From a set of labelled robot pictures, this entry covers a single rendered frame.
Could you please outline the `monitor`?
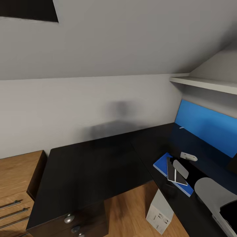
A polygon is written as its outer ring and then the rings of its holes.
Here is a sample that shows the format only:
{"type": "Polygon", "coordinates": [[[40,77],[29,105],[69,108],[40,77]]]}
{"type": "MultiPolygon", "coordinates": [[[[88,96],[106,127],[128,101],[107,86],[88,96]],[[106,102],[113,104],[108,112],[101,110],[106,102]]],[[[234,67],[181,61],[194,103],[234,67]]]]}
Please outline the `monitor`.
{"type": "Polygon", "coordinates": [[[227,164],[226,166],[229,168],[231,171],[237,174],[237,153],[236,155],[232,158],[232,160],[227,164]]]}

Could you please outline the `keyboard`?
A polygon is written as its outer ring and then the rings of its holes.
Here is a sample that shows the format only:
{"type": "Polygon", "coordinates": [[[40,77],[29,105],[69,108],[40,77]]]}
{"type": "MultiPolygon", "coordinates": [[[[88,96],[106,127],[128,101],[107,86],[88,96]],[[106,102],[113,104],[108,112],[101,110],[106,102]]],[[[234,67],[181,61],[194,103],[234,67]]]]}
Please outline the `keyboard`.
{"type": "Polygon", "coordinates": [[[223,230],[223,232],[227,235],[227,237],[230,237],[228,235],[228,233],[224,230],[224,228],[221,226],[221,224],[217,221],[217,219],[214,217],[214,215],[212,215],[212,218],[217,222],[217,224],[219,225],[219,227],[223,230]]]}

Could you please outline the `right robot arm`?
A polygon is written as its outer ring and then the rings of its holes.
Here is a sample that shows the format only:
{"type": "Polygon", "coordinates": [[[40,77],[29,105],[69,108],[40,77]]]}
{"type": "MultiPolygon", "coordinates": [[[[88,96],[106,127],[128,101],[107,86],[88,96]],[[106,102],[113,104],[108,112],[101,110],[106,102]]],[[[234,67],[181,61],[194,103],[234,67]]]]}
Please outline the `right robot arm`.
{"type": "Polygon", "coordinates": [[[170,158],[174,168],[193,188],[230,237],[237,237],[237,195],[225,189],[189,160],[197,157],[181,152],[180,159],[170,158]]]}

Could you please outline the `folder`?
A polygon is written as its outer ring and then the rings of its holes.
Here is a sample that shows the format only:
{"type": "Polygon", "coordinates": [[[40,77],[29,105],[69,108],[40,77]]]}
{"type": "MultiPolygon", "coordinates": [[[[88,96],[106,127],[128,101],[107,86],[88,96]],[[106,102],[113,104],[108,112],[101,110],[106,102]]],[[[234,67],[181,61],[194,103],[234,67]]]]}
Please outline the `folder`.
{"type": "MultiPolygon", "coordinates": [[[[173,156],[170,155],[169,153],[164,154],[158,161],[156,161],[153,166],[160,171],[166,178],[168,178],[168,172],[167,172],[167,157],[172,158],[173,156]]],[[[186,185],[182,185],[182,184],[177,184],[175,182],[174,183],[180,190],[182,190],[187,196],[191,196],[191,194],[193,193],[193,188],[188,184],[186,185]]]]}

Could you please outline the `notebook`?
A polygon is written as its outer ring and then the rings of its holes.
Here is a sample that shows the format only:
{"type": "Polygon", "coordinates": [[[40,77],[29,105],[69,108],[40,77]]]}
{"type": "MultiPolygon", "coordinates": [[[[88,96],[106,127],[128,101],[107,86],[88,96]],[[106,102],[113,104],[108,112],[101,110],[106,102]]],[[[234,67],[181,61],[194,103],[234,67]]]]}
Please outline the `notebook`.
{"type": "MultiPolygon", "coordinates": [[[[174,166],[172,162],[170,162],[170,157],[167,157],[167,172],[168,172],[168,181],[174,180],[174,166]]],[[[185,179],[182,177],[182,175],[176,171],[176,182],[182,185],[188,185],[188,183],[185,181],[185,179]]]]}

